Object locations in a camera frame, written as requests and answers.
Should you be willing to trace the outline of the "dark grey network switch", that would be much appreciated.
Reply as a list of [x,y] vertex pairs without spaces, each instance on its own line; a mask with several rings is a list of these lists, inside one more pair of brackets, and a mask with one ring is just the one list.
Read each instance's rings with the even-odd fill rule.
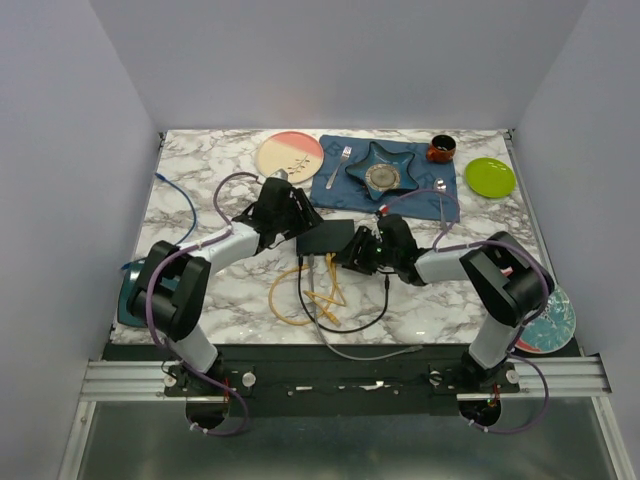
[[296,254],[317,256],[338,253],[352,240],[355,223],[351,219],[324,220],[296,238]]

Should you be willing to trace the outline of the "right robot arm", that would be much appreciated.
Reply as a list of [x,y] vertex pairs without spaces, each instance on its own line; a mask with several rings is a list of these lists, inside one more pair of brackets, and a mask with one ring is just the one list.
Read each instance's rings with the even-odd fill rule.
[[470,282],[487,316],[463,355],[460,379],[471,391],[485,390],[525,324],[546,308],[555,289],[551,275],[505,231],[469,245],[423,248],[397,214],[380,217],[377,227],[377,233],[358,228],[335,263],[366,275],[387,269],[417,287]]

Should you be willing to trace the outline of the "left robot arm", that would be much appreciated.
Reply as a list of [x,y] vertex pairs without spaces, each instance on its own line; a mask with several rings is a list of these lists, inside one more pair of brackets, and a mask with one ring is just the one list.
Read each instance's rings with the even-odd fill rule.
[[158,241],[150,249],[126,300],[128,314],[144,322],[152,340],[166,346],[189,368],[187,382],[201,395],[222,380],[219,353],[199,326],[211,275],[322,223],[304,191],[282,178],[264,181],[258,199],[227,219],[218,233],[175,245]]

